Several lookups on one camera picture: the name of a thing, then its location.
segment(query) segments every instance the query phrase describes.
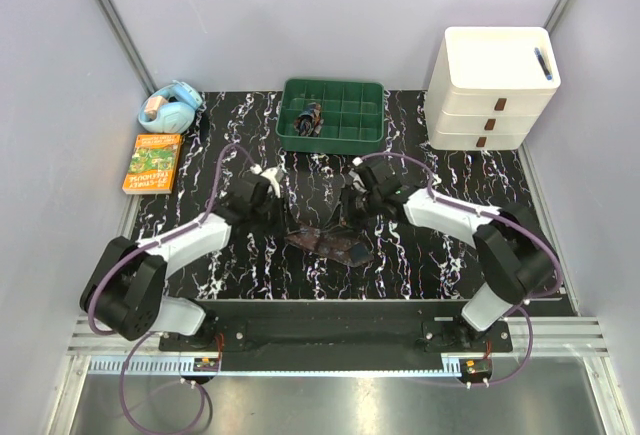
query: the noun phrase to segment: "blue tape dispenser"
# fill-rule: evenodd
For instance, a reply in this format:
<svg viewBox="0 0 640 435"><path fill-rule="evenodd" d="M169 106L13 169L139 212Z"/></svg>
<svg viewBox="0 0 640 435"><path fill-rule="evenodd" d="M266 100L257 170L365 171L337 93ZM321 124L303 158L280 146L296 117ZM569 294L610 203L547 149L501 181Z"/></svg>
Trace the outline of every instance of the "blue tape dispenser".
<svg viewBox="0 0 640 435"><path fill-rule="evenodd" d="M202 97L193 87L174 80L144 102L138 121L152 133L184 133L201 105Z"/></svg>

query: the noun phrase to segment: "white drawer organizer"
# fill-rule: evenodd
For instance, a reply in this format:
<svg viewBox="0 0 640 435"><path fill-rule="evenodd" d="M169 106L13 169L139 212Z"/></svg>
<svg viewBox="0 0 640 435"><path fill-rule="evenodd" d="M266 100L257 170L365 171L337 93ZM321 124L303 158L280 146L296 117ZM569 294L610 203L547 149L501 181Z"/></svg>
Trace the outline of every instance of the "white drawer organizer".
<svg viewBox="0 0 640 435"><path fill-rule="evenodd" d="M450 27L425 98L431 146L515 150L559 86L544 28Z"/></svg>

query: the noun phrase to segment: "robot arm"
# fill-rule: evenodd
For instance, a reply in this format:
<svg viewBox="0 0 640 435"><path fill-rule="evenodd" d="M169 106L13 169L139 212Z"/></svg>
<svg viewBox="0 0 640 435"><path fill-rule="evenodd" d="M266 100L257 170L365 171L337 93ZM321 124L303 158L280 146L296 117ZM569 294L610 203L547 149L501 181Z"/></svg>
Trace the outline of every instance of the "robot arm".
<svg viewBox="0 0 640 435"><path fill-rule="evenodd" d="M184 298L163 296L165 280L201 256L222 250L234 237L249 231L283 230L281 178L279 169L252 168L235 181L213 213L199 216L192 229L173 239L171 235L184 232L185 226L137 242L113 239L85 287L80 307L88 311L96 287L118 261L138 247L159 242L109 281L98 298L95 317L127 340L136 340L149 330L196 335L205 320L204 309Z"/></svg>
<svg viewBox="0 0 640 435"><path fill-rule="evenodd" d="M551 260L527 237L481 215L509 218L549 245L526 207L515 203L487 207L442 194L436 200L427 188L403 185L384 160L356 159L354 167L353 183L341 195L339 225L358 229L371 216L383 215L451 235L477 250L485 283L462 310L473 331L488 330L553 275Z"/></svg>

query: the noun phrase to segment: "blue pen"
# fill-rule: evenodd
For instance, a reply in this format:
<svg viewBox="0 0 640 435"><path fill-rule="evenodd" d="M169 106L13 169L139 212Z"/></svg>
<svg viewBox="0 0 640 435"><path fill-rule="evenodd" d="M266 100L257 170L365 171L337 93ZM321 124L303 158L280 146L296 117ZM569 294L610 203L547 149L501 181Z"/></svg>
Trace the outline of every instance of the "blue pen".
<svg viewBox="0 0 640 435"><path fill-rule="evenodd" d="M551 76L551 72L547 68L547 64L544 62L544 57L542 56L542 52L540 51L540 49L538 47L534 48L533 51L535 52L536 57L538 57L538 63L542 67L542 71L544 72L544 76L547 77L547 80L551 80L553 77Z"/></svg>

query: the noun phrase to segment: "white veins pattern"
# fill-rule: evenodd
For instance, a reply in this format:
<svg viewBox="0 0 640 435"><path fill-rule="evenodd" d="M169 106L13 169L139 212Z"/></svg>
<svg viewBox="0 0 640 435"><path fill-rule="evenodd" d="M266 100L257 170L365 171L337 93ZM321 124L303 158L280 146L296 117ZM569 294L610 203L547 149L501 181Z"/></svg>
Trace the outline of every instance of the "white veins pattern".
<svg viewBox="0 0 640 435"><path fill-rule="evenodd" d="M424 91L385 91L385 137L380 151L401 152L435 172L434 186L462 200L533 207L515 152L443 152L428 141ZM227 143L247 148L263 168L285 170L283 196L300 223L321 227L339 199L352 157L286 153L276 125L280 92L203 93L204 105L184 136L180 168L171 195L141 197L134 225L137 239L155 236L204 210L218 153ZM408 184L425 186L427 174L411 163L390 164ZM247 167L232 150L223 161L217 197ZM457 299L482 285L475 250L432 230L375 217L362 233L374 260L350 268L287 246L271 234L249 234L174 274L165 292L215 299Z"/></svg>

